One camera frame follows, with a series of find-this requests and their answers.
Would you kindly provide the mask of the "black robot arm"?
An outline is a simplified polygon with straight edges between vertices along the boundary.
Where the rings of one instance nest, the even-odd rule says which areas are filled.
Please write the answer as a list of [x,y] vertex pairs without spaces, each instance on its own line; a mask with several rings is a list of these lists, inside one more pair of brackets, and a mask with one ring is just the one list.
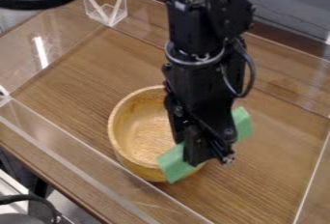
[[249,0],[164,0],[164,108],[183,161],[233,158],[237,129],[232,106],[255,83],[243,33],[252,25]]

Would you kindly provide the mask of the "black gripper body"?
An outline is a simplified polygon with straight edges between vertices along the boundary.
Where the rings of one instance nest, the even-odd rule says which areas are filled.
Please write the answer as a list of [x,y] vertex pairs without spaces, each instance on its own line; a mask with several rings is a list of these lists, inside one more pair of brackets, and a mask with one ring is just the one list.
[[187,112],[204,122],[228,122],[232,105],[244,98],[255,82],[255,64],[241,42],[232,42],[203,60],[179,52],[168,42],[164,70],[169,91]]

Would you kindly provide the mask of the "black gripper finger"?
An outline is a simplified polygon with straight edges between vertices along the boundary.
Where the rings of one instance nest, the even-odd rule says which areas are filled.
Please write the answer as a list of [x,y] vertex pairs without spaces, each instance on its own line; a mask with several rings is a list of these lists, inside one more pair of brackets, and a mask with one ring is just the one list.
[[215,158],[221,164],[233,159],[237,129],[233,116],[212,116],[207,123],[189,113],[171,114],[171,132],[176,144],[183,145],[183,161],[196,167]]

